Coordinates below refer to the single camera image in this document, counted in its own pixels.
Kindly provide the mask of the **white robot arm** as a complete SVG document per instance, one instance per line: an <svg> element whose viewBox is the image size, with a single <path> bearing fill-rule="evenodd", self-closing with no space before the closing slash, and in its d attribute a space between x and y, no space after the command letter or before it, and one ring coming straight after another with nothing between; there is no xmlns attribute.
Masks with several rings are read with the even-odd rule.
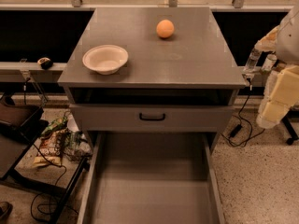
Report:
<svg viewBox="0 0 299 224"><path fill-rule="evenodd" d="M278 58L279 70L272 71L266 80L256 119L261 128L270 129L299 102L299 5L255 47L260 51L274 51Z"/></svg>

